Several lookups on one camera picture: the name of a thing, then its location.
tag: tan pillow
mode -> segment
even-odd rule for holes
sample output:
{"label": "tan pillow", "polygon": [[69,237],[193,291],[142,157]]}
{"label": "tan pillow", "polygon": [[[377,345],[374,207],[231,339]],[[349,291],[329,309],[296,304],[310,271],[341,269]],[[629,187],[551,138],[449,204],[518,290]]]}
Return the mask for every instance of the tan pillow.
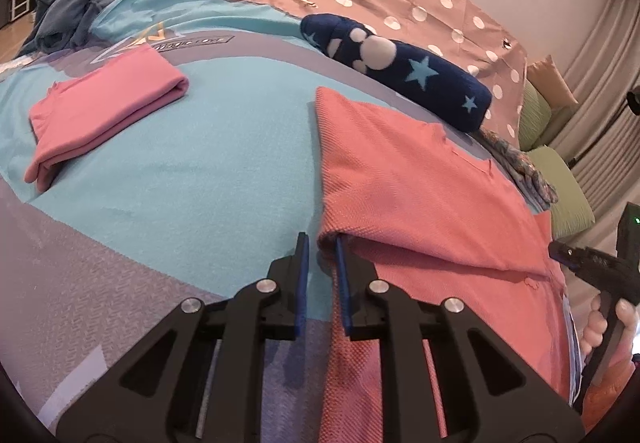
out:
{"label": "tan pillow", "polygon": [[527,80],[551,108],[577,105],[577,100],[556,68],[551,55],[527,67]]}

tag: silver screw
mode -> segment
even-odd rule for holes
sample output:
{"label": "silver screw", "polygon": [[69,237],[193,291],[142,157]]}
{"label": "silver screw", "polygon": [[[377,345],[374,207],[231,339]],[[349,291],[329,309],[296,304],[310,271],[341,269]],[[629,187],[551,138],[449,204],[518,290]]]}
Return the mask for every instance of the silver screw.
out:
{"label": "silver screw", "polygon": [[369,289],[373,293],[386,293],[389,291],[389,283],[386,280],[372,280],[369,282]]}
{"label": "silver screw", "polygon": [[278,287],[276,282],[271,279],[258,280],[258,282],[255,283],[255,286],[258,288],[260,293],[271,293],[272,291],[276,291],[276,288]]}
{"label": "silver screw", "polygon": [[452,313],[460,313],[465,308],[465,303],[459,298],[452,297],[444,301],[444,307]]}
{"label": "silver screw", "polygon": [[196,313],[197,311],[200,311],[201,307],[202,302],[193,297],[184,299],[182,304],[180,304],[180,309],[185,313]]}

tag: bed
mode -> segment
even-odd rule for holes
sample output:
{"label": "bed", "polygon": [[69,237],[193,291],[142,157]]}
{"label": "bed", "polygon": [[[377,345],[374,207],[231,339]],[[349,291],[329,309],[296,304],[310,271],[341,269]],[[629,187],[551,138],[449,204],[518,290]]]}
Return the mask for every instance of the bed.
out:
{"label": "bed", "polygon": [[[297,232],[318,236],[316,87],[441,123],[466,156],[491,161],[471,137],[310,45],[299,18],[323,4],[478,76],[495,97],[485,123],[517,144],[526,52],[468,0],[394,0],[404,11],[395,15],[386,0],[117,0],[86,48],[39,58],[0,83],[0,361],[51,431],[180,300],[232,296],[290,253]],[[144,42],[188,76],[188,97],[36,192],[23,181],[35,145],[30,106],[53,83]],[[265,442],[319,437],[332,279],[318,254],[312,243],[305,336],[267,345]]]}

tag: beige cushion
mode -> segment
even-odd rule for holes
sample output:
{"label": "beige cushion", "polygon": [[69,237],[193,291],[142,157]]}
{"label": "beige cushion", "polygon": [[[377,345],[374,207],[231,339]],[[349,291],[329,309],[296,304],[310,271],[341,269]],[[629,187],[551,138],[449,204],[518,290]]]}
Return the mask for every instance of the beige cushion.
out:
{"label": "beige cushion", "polygon": [[527,67],[527,80],[542,94],[551,108],[577,105],[551,55]]}
{"label": "beige cushion", "polygon": [[558,193],[558,203],[551,205],[551,229],[554,239],[562,239],[593,226],[596,220],[589,202],[558,153],[552,148],[542,146],[528,152],[527,155]]}
{"label": "beige cushion", "polygon": [[524,84],[524,100],[518,124],[520,150],[530,150],[551,119],[551,107],[529,82]]}

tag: folded shirt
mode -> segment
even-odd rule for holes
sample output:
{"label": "folded shirt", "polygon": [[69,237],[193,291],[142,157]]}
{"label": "folded shirt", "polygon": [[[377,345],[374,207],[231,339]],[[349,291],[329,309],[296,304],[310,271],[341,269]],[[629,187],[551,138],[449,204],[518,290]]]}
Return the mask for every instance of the folded shirt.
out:
{"label": "folded shirt", "polygon": [[[319,244],[338,234],[380,279],[439,304],[456,296],[568,398],[564,277],[549,259],[550,216],[533,216],[492,160],[450,142],[440,124],[316,93],[321,144]],[[425,354],[434,378],[428,344]],[[438,418],[442,403],[434,386]],[[380,354],[352,343],[334,306],[321,443],[382,441]]]}
{"label": "folded shirt", "polygon": [[96,148],[188,87],[188,79],[148,44],[81,78],[53,84],[29,111],[37,145],[24,181],[36,181],[44,192],[63,161]]}

